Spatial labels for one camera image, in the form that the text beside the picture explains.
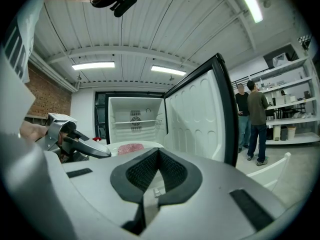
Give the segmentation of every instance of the refrigerator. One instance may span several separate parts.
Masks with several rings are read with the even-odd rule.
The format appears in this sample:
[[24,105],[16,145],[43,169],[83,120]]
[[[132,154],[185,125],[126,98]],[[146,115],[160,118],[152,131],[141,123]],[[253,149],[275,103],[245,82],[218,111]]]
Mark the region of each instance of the refrigerator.
[[224,59],[217,53],[164,94],[108,97],[106,140],[156,142],[169,151],[235,166],[236,106]]

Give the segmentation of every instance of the refrigerator door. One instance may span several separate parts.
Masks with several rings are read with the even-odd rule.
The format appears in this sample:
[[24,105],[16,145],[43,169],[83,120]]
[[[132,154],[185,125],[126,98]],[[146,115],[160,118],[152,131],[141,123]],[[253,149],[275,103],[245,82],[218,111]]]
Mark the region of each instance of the refrigerator door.
[[236,166],[238,116],[234,91],[217,53],[169,90],[165,147]]

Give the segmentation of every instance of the pink meat package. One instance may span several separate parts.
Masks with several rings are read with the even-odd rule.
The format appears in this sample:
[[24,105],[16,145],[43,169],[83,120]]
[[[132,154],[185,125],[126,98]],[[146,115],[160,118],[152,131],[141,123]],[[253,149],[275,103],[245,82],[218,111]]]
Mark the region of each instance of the pink meat package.
[[122,145],[118,148],[118,156],[125,155],[138,150],[143,150],[143,149],[144,149],[144,146],[138,143]]

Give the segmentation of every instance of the black t-shirt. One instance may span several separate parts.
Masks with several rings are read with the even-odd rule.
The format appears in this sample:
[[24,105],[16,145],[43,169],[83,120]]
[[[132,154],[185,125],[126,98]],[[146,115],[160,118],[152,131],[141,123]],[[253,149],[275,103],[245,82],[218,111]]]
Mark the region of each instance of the black t-shirt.
[[249,94],[244,93],[244,95],[241,95],[240,93],[237,93],[235,95],[235,100],[236,103],[238,104],[239,111],[242,111],[243,114],[241,116],[249,116],[249,109],[248,109],[248,104],[247,104],[247,99],[248,99]]

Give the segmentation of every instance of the tube light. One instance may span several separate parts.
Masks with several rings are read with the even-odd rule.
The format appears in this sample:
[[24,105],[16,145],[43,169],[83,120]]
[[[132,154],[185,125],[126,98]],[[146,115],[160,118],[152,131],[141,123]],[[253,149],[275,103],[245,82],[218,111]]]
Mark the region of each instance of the tube light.
[[175,70],[175,69],[162,67],[162,66],[152,66],[151,71],[175,74],[175,75],[179,75],[179,76],[184,76],[187,73],[187,72],[184,72],[184,71]]
[[111,62],[93,62],[72,65],[74,70],[87,70],[87,69],[103,69],[103,68],[114,68],[115,63]]
[[254,22],[258,23],[262,21],[264,18],[262,17],[262,13],[260,11],[257,0],[244,0],[244,1],[252,14]]

